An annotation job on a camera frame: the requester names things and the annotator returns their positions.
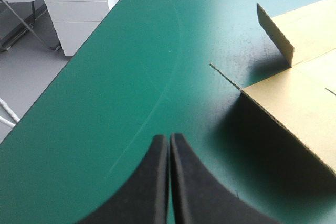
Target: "gray floor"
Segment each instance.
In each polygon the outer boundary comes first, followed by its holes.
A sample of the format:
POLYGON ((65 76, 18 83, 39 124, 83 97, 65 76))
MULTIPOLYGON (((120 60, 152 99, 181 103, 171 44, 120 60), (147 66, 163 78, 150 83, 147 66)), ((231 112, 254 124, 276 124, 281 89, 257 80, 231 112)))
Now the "gray floor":
MULTIPOLYGON (((50 45, 56 44, 57 35, 47 12, 37 20, 34 30, 50 45)), ((49 51, 27 33, 9 51, 0 53, 0 98, 21 118, 68 60, 62 50, 49 51)), ((1 107, 0 116, 11 120, 1 107)), ((0 142, 10 130, 0 123, 0 142)))
MULTIPOLYGON (((35 30, 49 43, 56 43, 48 13, 37 21, 35 30)), ((63 51, 47 51, 31 34, 25 35, 8 52, 0 53, 0 97, 22 117, 68 60, 63 51)), ((9 119, 2 109, 0 115, 9 119)), ((0 123, 0 142, 9 132, 0 123)))

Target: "chair leg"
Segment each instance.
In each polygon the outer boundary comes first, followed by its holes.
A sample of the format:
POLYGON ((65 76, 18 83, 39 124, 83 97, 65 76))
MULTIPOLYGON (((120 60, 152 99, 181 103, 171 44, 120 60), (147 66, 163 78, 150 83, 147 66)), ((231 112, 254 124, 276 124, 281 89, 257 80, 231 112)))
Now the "chair leg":
POLYGON ((7 7, 7 9, 9 9, 15 17, 17 17, 20 22, 27 28, 27 30, 29 30, 33 35, 34 37, 40 41, 40 43, 45 46, 47 49, 49 50, 52 50, 52 51, 57 51, 60 49, 61 45, 60 43, 58 43, 56 46, 54 47, 51 47, 49 45, 47 45, 33 30, 32 28, 10 7, 10 5, 5 1, 5 0, 0 0, 2 3, 4 3, 4 5, 7 7))
POLYGON ((35 11, 35 3, 34 1, 31 2, 31 11, 32 11, 32 17, 33 17, 33 20, 31 21, 31 28, 34 26, 35 24, 35 21, 36 21, 36 11, 35 11))
POLYGON ((8 51, 10 47, 3 47, 1 44, 0 44, 0 52, 5 52, 5 51, 8 51))

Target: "cardboard box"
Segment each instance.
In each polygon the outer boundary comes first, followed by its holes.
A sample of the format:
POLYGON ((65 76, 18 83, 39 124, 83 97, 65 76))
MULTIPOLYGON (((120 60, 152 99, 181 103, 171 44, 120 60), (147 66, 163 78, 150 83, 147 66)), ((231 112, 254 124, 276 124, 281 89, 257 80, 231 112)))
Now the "cardboard box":
POLYGON ((257 12, 291 68, 240 90, 336 175, 336 0, 257 12))

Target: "green table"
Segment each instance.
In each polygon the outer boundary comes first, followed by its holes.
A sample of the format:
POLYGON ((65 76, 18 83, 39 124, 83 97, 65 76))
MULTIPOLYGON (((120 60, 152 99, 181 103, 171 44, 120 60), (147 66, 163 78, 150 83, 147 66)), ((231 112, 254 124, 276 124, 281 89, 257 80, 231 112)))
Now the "green table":
POLYGON ((0 145, 0 223, 78 221, 126 181, 154 134, 172 132, 256 209, 335 223, 333 176, 208 65, 241 86, 287 68, 256 3, 274 16, 314 1, 119 1, 0 145))

